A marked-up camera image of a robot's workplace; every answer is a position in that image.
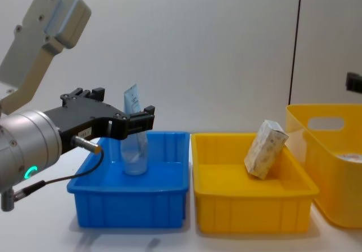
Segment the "yellow storage basket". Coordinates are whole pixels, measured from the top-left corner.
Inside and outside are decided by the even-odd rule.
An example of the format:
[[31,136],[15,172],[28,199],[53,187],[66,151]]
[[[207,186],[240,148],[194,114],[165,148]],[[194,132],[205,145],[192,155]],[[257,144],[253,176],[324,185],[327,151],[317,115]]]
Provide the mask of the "yellow storage basket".
[[[335,130],[310,129],[312,119],[340,118]],[[362,154],[362,105],[290,105],[287,146],[304,166],[321,193],[316,203],[327,220],[346,228],[362,228],[362,163],[341,154]]]
[[197,223],[204,233],[298,233],[308,230],[318,188],[284,147],[266,180],[246,171],[254,133],[192,135]]

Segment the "basket handle hole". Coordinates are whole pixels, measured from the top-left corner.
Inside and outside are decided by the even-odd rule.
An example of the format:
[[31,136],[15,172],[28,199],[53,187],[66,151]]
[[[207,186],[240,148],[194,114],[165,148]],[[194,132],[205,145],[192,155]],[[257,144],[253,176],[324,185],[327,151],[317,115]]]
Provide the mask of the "basket handle hole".
[[344,127],[343,118],[311,118],[308,121],[308,128],[316,131],[340,131]]

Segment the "small box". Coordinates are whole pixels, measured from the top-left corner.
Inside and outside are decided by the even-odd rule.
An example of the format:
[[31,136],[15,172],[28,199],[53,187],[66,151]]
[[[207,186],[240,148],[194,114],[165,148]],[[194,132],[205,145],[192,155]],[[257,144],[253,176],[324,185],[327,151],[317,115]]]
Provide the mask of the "small box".
[[244,159],[247,171],[264,180],[287,139],[277,122],[264,120]]

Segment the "white wall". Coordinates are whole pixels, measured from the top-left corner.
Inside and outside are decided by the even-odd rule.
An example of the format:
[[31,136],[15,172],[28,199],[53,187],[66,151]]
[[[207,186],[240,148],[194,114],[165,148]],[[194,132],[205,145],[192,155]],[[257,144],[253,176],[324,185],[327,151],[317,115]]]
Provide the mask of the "white wall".
[[347,72],[362,74],[362,0],[301,0],[292,103],[356,103]]
[[[32,0],[0,0],[0,55]],[[298,0],[85,0],[77,46],[57,55],[26,108],[61,105],[76,87],[106,88],[123,108],[139,85],[155,129],[255,131],[284,124]]]

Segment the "silver cylinder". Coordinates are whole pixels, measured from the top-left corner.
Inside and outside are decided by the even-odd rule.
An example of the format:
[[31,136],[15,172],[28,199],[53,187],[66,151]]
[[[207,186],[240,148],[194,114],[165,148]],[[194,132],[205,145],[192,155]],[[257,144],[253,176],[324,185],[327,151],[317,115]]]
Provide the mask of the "silver cylinder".
[[26,111],[1,118],[0,192],[52,166],[61,153],[58,129],[42,112]]

